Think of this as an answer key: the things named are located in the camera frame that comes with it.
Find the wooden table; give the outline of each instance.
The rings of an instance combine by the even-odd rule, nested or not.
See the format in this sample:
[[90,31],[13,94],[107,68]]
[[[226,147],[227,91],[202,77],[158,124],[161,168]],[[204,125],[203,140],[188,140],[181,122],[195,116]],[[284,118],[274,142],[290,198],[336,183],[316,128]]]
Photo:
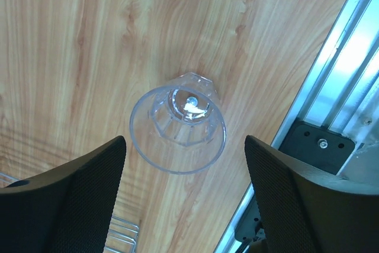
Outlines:
[[[36,175],[121,134],[116,215],[139,252],[212,252],[249,184],[243,141],[271,142],[345,0],[0,0],[1,171]],[[212,79],[228,138],[208,170],[154,169],[131,144],[148,90]]]

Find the bolt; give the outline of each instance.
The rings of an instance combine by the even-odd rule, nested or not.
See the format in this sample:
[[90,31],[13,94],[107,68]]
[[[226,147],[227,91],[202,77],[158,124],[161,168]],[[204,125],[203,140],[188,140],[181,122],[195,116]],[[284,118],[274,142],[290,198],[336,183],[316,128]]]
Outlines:
[[366,126],[369,126],[371,123],[372,123],[372,120],[371,119],[366,119],[363,121],[363,123],[366,125]]
[[188,97],[187,98],[187,104],[190,104],[190,105],[196,107],[198,104],[197,98],[193,97],[193,96]]
[[322,148],[322,149],[327,148],[327,140],[326,139],[320,139],[317,143],[319,144],[320,148]]

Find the clear plastic cup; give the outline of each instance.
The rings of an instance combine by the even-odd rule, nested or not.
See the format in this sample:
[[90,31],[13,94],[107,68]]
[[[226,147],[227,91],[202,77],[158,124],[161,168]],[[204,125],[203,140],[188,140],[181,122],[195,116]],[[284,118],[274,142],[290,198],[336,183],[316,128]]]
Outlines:
[[172,174],[200,172],[221,155],[226,126],[211,80],[187,73],[138,100],[130,116],[138,153]]

